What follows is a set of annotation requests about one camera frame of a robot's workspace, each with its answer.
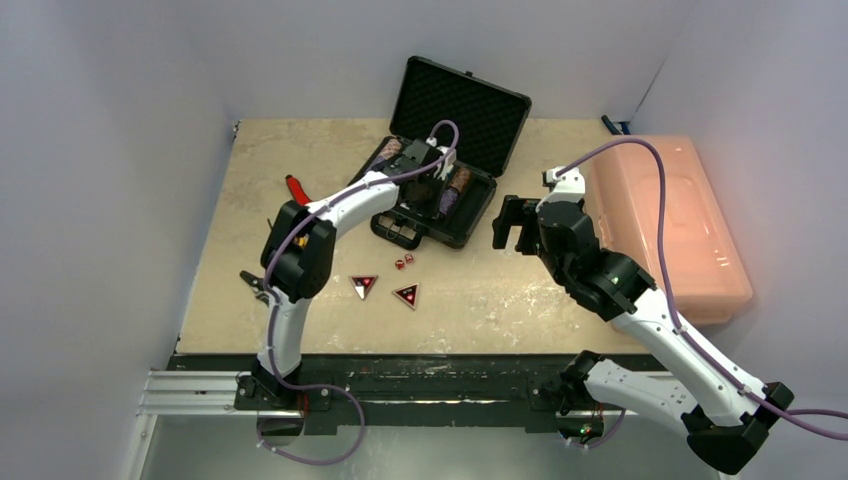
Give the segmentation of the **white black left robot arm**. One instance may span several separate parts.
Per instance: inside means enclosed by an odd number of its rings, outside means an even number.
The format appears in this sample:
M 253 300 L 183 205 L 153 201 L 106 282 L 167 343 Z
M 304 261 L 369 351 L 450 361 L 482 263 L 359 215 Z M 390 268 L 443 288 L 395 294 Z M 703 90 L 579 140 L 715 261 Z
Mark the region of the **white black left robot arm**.
M 261 254 L 268 327 L 251 372 L 260 397 L 272 408 L 287 408 L 297 399 L 298 382 L 291 375 L 301 365 L 312 299 L 330 279 L 336 241 L 393 208 L 405 184 L 437 178 L 455 160 L 455 150 L 455 142 L 438 146 L 433 136 L 416 140 L 333 195 L 305 206 L 294 201 L 281 206 Z

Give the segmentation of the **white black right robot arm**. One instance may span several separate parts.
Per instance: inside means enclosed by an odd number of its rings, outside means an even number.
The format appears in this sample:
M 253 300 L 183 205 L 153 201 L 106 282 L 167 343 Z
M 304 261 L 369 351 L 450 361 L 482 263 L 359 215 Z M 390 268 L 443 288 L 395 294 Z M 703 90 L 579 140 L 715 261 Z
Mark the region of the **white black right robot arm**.
M 632 411 L 682 436 L 713 469 L 739 473 L 792 403 L 791 390 L 762 382 L 713 347 L 635 260 L 601 246 L 582 202 L 507 195 L 493 221 L 494 248 L 505 247 L 515 226 L 517 252 L 538 257 L 580 307 L 638 340 L 674 377 L 659 381 L 584 350 L 539 393 L 563 415 L 591 403 Z

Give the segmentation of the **grey purple poker chip stack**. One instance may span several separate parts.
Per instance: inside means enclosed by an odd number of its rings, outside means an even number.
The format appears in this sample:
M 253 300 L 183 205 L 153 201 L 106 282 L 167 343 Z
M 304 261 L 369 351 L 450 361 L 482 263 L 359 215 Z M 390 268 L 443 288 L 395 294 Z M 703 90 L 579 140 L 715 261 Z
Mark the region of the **grey purple poker chip stack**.
M 444 192 L 442 193 L 440 200 L 439 200 L 439 205 L 438 205 L 439 213 L 443 216 L 448 215 L 451 212 L 455 203 L 457 202 L 459 196 L 460 196 L 460 190 L 459 189 L 457 189 L 455 187 L 446 188 L 444 190 Z

